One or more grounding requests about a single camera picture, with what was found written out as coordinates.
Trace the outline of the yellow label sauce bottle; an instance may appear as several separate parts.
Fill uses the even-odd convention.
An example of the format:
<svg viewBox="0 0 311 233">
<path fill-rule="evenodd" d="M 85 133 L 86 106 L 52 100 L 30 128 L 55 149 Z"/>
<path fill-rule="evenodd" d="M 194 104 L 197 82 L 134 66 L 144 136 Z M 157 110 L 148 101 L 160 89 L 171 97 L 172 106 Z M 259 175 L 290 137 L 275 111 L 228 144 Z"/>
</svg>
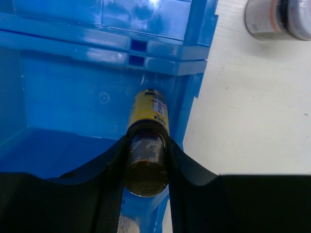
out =
<svg viewBox="0 0 311 233">
<path fill-rule="evenodd" d="M 126 135 L 125 188 L 140 197 L 158 195 L 168 185 L 164 157 L 170 136 L 168 107 L 159 91 L 144 89 L 136 94 Z"/>
</svg>

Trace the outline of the blue three-compartment plastic bin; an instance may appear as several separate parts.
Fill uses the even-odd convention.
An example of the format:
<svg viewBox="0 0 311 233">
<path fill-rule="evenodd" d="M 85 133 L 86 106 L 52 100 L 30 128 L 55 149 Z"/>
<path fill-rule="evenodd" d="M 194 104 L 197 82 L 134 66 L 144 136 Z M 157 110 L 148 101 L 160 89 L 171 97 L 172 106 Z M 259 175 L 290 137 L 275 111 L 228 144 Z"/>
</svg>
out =
<svg viewBox="0 0 311 233">
<path fill-rule="evenodd" d="M 161 92 L 183 144 L 218 16 L 215 0 L 0 3 L 0 230 L 92 230 L 93 215 L 18 207 L 27 178 L 59 177 L 127 130 L 135 95 Z"/>
</svg>

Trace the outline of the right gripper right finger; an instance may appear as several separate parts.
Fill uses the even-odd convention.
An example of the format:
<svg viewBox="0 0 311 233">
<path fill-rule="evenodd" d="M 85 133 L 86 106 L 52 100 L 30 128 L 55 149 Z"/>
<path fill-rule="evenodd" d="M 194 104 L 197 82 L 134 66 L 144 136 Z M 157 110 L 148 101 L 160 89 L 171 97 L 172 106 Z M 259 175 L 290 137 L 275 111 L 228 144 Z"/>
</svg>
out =
<svg viewBox="0 0 311 233">
<path fill-rule="evenodd" d="M 175 233 L 308 233 L 309 175 L 216 175 L 168 141 Z"/>
</svg>

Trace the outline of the right dark spice jar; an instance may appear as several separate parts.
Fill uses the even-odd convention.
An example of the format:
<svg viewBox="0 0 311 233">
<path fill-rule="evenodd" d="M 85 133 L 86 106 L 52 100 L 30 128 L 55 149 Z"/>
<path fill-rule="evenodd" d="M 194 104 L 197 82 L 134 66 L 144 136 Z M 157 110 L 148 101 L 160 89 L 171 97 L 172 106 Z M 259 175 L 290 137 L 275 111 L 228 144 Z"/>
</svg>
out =
<svg viewBox="0 0 311 233">
<path fill-rule="evenodd" d="M 311 40 L 309 0 L 249 0 L 244 10 L 248 32 L 259 40 Z"/>
</svg>

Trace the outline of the white bead shaker jar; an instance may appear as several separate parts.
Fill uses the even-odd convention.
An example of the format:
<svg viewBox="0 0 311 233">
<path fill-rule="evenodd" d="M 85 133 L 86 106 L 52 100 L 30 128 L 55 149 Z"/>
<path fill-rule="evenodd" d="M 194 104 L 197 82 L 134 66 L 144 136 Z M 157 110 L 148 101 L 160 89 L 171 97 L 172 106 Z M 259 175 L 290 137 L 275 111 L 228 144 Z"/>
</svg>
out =
<svg viewBox="0 0 311 233">
<path fill-rule="evenodd" d="M 140 233 L 139 225 L 133 219 L 120 215 L 117 233 Z"/>
</svg>

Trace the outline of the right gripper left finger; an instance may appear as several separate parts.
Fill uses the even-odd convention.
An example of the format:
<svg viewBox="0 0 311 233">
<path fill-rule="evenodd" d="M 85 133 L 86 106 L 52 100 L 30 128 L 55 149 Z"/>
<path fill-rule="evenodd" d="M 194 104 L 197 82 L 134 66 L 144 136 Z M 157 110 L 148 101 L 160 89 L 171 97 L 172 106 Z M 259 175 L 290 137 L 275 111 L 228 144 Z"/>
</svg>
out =
<svg viewBox="0 0 311 233">
<path fill-rule="evenodd" d="M 128 139 L 58 178 L 24 172 L 0 175 L 3 233 L 115 233 Z"/>
</svg>

